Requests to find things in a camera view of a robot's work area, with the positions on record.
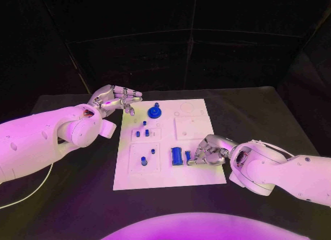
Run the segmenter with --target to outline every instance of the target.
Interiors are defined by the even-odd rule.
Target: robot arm
[[[191,165],[203,162],[215,166],[226,157],[233,170],[230,180],[256,194],[267,196],[277,185],[296,198],[331,206],[331,158],[293,156],[260,141],[236,144],[208,135]]]
[[[0,182],[20,178],[77,148],[86,147],[98,135],[110,138],[116,125],[105,118],[115,109],[133,115],[131,103],[141,93],[106,85],[87,104],[64,107],[0,124]]]

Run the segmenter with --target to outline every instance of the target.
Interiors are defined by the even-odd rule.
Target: blue object
[[[155,103],[154,106],[148,109],[148,117],[157,119],[161,116],[159,104]]]
[[[181,148],[174,147],[171,148],[171,151],[172,151],[172,165],[174,166],[182,165]]]
[[[142,164],[142,166],[145,166],[145,165],[146,165],[146,160],[145,160],[145,157],[141,157],[141,164]]]
[[[191,157],[190,157],[190,151],[185,151],[185,157],[187,157],[187,163],[188,163],[188,161],[190,161],[190,159],[191,159]]]

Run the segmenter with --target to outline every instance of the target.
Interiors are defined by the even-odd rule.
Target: white pegboard
[[[203,138],[214,134],[204,100],[157,102],[162,112],[157,119],[146,115],[155,101],[132,104],[135,116],[123,113],[113,190],[224,184],[220,166],[185,164],[184,152],[190,151],[194,157]],[[145,129],[149,130],[149,136],[145,136]],[[184,165],[180,166],[171,163],[174,147],[181,147]],[[141,165],[141,157],[146,158],[146,166]]]

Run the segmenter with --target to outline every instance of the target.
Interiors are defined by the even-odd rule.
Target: black table
[[[33,113],[86,103],[89,97],[41,96]],[[262,140],[295,155],[318,155],[272,87],[144,93],[145,101],[201,98],[217,135],[237,143]],[[115,111],[108,120],[118,126],[112,138],[98,136],[86,148],[70,152],[54,163],[36,194],[0,210],[0,239],[98,240],[144,219],[185,212],[247,217],[310,239],[331,239],[331,209],[297,200],[279,187],[267,197],[230,180],[217,185],[112,191],[122,111]],[[228,164],[223,168],[228,178]],[[1,184],[0,206],[30,194],[47,171],[49,167]]]

